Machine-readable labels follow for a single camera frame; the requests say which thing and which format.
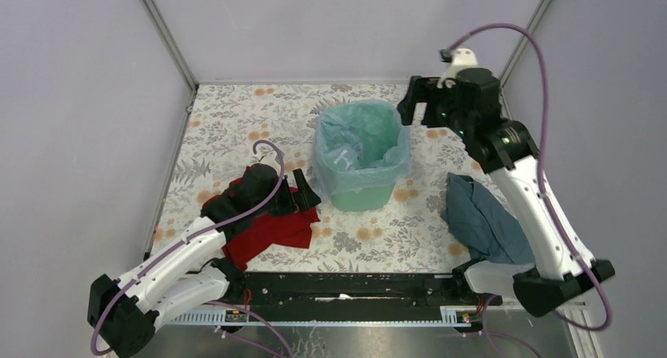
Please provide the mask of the green plastic trash bin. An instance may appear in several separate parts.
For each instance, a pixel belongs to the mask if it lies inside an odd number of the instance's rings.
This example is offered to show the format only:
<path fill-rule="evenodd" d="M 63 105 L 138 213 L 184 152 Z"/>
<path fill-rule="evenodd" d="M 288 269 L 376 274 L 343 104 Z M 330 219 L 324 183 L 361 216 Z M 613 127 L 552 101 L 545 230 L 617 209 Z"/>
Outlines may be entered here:
<path fill-rule="evenodd" d="M 359 191 L 348 191 L 330 196 L 331 204 L 343 212 L 365 212 L 384 207 L 396 183 L 385 186 L 367 187 Z"/>

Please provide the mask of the light blue plastic trash bag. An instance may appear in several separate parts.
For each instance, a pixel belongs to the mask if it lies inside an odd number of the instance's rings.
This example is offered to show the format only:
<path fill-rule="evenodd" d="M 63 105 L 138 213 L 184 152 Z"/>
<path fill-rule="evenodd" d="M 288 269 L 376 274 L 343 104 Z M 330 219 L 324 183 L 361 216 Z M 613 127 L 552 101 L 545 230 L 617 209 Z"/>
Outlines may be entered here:
<path fill-rule="evenodd" d="M 313 140 L 316 182 L 328 197 L 388 186 L 411 167 L 411 129 L 396 107 L 354 101 L 321 112 Z"/>

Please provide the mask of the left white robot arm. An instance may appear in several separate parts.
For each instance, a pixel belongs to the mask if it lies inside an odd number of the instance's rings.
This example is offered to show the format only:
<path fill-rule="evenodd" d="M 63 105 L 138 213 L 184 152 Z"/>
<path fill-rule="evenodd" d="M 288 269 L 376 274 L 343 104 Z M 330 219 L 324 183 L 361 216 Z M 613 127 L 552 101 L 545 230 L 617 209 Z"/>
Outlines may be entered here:
<path fill-rule="evenodd" d="M 90 286 L 87 322 L 118 357 L 141 351 L 167 322 L 209 301 L 233 304 L 244 293 L 247 263 L 273 244 L 308 247 L 321 199 L 300 169 L 296 186 L 265 164 L 253 164 L 207 200 L 179 238 L 134 269 Z"/>

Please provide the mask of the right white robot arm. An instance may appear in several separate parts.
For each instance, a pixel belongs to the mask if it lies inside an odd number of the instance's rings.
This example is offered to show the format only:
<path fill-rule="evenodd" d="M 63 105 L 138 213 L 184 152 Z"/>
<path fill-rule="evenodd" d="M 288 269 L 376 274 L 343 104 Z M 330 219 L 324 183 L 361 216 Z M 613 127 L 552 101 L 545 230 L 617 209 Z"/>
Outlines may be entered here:
<path fill-rule="evenodd" d="M 499 80 L 486 68 L 467 68 L 452 78 L 412 76 L 397 110 L 412 123 L 415 106 L 426 105 L 421 124 L 447 127 L 496 184 L 514 210 L 533 264 L 495 264 L 474 259 L 453 269 L 451 294 L 471 304 L 482 293 L 518 300 L 541 317 L 614 276 L 609 260 L 585 246 L 538 169 L 540 152 L 528 128 L 503 116 Z"/>

